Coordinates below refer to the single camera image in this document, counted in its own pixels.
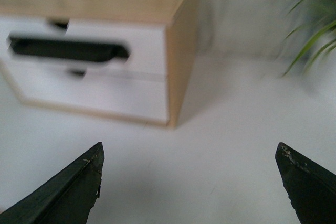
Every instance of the nightstand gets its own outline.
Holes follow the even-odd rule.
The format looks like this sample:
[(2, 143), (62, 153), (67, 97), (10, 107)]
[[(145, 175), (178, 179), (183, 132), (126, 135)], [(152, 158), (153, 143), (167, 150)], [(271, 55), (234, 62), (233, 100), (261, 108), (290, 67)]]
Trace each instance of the nightstand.
[(176, 126), (197, 3), (0, 0), (1, 72), (23, 104)]

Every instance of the white floor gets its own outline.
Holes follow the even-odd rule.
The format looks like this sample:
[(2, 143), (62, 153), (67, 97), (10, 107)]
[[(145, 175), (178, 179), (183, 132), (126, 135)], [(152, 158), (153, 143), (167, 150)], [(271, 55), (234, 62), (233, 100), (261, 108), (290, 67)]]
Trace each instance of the white floor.
[(90, 224), (299, 223), (276, 147), (336, 173), (336, 107), (285, 68), (198, 57), (176, 130), (25, 107), (0, 77), (0, 209), (102, 141)]

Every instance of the drawer handle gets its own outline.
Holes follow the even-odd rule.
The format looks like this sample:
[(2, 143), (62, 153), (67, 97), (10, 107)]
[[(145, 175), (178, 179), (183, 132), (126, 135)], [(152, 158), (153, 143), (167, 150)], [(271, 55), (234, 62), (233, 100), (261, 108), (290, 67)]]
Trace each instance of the drawer handle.
[(64, 31), (67, 31), (68, 27), (69, 27), (69, 20), (53, 20), (53, 19), (49, 19), (47, 20), (48, 24), (57, 27), (59, 29), (62, 29)]
[(78, 78), (84, 78), (86, 70), (68, 69), (67, 73)]
[(126, 48), (119, 44), (87, 41), (27, 38), (9, 36), (10, 47), (21, 57), (68, 59), (95, 63), (107, 62), (114, 57), (128, 59)]

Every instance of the potted plant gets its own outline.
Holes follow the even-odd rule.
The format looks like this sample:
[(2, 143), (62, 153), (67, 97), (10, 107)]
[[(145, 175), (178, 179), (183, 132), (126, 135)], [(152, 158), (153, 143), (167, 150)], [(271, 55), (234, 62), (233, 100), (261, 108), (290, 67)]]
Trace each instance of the potted plant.
[(309, 55), (304, 68), (304, 79), (310, 90), (336, 104), (336, 0), (300, 0), (290, 12), (302, 2), (309, 4), (310, 21), (295, 28), (288, 37), (307, 27), (313, 33), (283, 75), (302, 57)]
[(306, 27), (312, 27), (314, 34), (301, 48), (284, 75), (286, 75), (302, 57), (311, 52), (311, 49), (318, 44), (318, 41), (322, 37), (328, 35), (330, 40), (325, 42), (314, 52), (306, 65), (306, 69), (310, 68), (319, 57), (329, 54), (336, 48), (336, 33), (333, 32), (336, 29), (336, 0), (300, 0), (289, 13), (298, 8), (304, 1), (310, 1), (311, 21), (308, 24), (298, 26), (287, 37), (290, 37), (293, 33)]

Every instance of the white drawer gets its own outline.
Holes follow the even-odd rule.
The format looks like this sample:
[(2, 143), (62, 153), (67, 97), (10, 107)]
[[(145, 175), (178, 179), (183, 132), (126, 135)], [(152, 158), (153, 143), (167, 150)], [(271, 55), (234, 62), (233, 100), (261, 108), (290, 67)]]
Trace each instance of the white drawer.
[[(67, 31), (50, 25), (46, 20), (37, 18), (1, 18), (0, 19), (0, 58), (5, 61), (23, 63), (35, 67), (39, 64), (67, 65), (104, 72), (123, 71), (165, 76), (166, 49), (165, 28), (160, 25), (131, 25), (125, 23), (88, 22), (70, 20)], [(71, 41), (92, 41), (122, 44), (130, 56), (128, 60), (112, 59), (104, 63), (90, 63), (59, 59), (41, 59), (39, 57), (12, 57), (8, 50), (9, 34), (37, 36)]]
[(26, 99), (167, 122), (166, 80), (121, 78), (90, 71), (78, 78), (55, 67), (5, 67)]
[(106, 68), (132, 72), (167, 74), (164, 25), (137, 25), (116, 22), (89, 22), (72, 19), (67, 38), (119, 42), (129, 51), (126, 62), (111, 61)]

